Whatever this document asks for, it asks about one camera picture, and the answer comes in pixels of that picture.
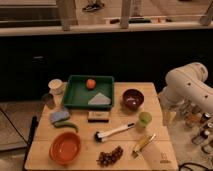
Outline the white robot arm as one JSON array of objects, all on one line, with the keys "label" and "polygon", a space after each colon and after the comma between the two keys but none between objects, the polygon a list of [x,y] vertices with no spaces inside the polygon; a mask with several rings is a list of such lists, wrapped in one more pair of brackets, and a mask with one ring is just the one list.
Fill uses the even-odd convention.
[{"label": "white robot arm", "polygon": [[199,62],[172,69],[166,74],[166,86],[158,94],[165,126],[187,101],[203,112],[213,114],[213,88],[205,84],[207,78],[208,70]]}]

